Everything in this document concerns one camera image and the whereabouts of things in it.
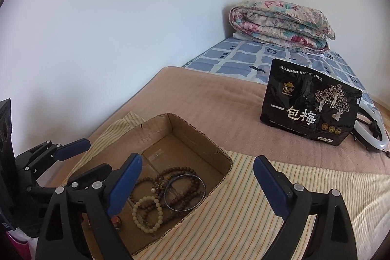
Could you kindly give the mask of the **black bangle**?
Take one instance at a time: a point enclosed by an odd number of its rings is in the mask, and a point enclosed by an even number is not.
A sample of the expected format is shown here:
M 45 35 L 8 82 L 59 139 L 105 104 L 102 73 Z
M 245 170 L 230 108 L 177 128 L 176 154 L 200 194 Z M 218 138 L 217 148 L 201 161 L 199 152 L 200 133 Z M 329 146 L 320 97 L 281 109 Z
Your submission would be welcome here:
M 194 173 L 181 173 L 172 177 L 163 192 L 165 206 L 177 213 L 190 212 L 205 199 L 206 185 Z

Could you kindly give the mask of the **brown bed cover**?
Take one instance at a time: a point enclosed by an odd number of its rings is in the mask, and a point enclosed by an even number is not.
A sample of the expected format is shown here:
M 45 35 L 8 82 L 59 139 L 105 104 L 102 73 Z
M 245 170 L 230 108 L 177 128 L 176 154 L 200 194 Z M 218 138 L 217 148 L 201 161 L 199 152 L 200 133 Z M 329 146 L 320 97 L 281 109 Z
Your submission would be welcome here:
M 95 141 L 128 112 L 145 120 L 172 113 L 225 150 L 345 172 L 389 173 L 389 158 L 369 153 L 352 136 L 332 146 L 265 125 L 260 121 L 265 89 L 257 82 L 165 67 L 88 139 Z

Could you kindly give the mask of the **brown leather wristwatch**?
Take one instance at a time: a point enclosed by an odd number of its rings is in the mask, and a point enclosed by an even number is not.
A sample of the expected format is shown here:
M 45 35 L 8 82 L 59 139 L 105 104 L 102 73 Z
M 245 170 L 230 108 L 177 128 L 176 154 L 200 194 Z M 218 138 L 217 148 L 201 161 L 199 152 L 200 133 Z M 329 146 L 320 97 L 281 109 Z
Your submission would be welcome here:
M 113 216 L 111 218 L 111 220 L 112 220 L 112 224 L 114 225 L 115 229 L 116 230 L 120 230 L 121 227 L 122 227 L 122 221 L 121 221 L 120 217 L 119 216 Z

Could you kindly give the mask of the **striped yellow blanket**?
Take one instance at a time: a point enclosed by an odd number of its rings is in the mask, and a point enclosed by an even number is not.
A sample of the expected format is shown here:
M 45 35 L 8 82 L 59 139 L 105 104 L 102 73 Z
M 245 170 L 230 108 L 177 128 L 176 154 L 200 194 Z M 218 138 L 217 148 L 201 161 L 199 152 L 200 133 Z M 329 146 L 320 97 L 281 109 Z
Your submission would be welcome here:
M 92 144 L 70 176 L 102 163 L 119 168 L 131 153 L 143 158 L 144 176 L 187 166 L 205 181 L 203 203 L 153 235 L 141 232 L 126 205 L 120 237 L 135 259 L 260 259 L 276 237 L 277 217 L 253 173 L 253 157 L 221 150 L 175 114 L 144 120 L 128 113 Z M 275 162 L 292 183 L 341 192 L 351 218 L 359 259 L 369 259 L 389 232 L 389 176 L 340 172 Z

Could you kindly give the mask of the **folded floral quilt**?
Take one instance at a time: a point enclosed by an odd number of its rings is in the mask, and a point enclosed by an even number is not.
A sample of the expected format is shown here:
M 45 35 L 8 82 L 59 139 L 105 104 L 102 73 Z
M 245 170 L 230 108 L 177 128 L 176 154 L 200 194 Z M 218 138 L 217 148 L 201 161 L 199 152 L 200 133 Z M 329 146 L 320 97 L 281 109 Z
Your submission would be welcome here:
M 329 50 L 336 35 L 318 9 L 286 1 L 247 0 L 229 12 L 235 36 L 314 53 Z

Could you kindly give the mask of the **brown cardboard box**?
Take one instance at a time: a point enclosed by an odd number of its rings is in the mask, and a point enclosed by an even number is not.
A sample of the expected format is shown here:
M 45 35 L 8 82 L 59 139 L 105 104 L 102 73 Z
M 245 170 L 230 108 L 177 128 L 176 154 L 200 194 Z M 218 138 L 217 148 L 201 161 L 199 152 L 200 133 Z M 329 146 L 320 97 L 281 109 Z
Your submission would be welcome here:
M 67 179 L 103 163 L 116 170 L 131 153 L 140 154 L 142 171 L 118 214 L 122 221 L 119 235 L 131 255 L 139 254 L 204 207 L 202 202 L 190 212 L 169 210 L 163 202 L 163 192 L 172 177 L 185 172 L 198 175 L 206 185 L 207 197 L 233 165 L 217 144 L 181 117 L 162 114 L 145 121 L 129 112 L 93 141 Z

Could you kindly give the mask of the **black snack bag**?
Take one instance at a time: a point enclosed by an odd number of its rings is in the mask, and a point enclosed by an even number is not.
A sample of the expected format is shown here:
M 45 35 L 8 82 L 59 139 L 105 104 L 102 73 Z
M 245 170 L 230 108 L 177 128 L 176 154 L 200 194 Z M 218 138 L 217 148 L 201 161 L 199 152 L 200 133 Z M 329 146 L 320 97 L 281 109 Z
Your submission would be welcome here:
M 282 59 L 270 67 L 260 121 L 338 146 L 352 132 L 362 91 Z

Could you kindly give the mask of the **blue checkered bed sheet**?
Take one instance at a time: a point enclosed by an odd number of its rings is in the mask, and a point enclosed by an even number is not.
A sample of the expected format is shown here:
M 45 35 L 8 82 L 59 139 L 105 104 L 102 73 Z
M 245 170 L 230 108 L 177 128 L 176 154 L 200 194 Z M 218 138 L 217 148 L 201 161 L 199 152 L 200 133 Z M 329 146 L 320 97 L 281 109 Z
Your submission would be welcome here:
M 186 68 L 267 84 L 273 59 L 315 69 L 362 91 L 362 102 L 373 100 L 345 60 L 334 51 L 309 54 L 298 49 L 245 41 L 230 37 L 187 62 Z

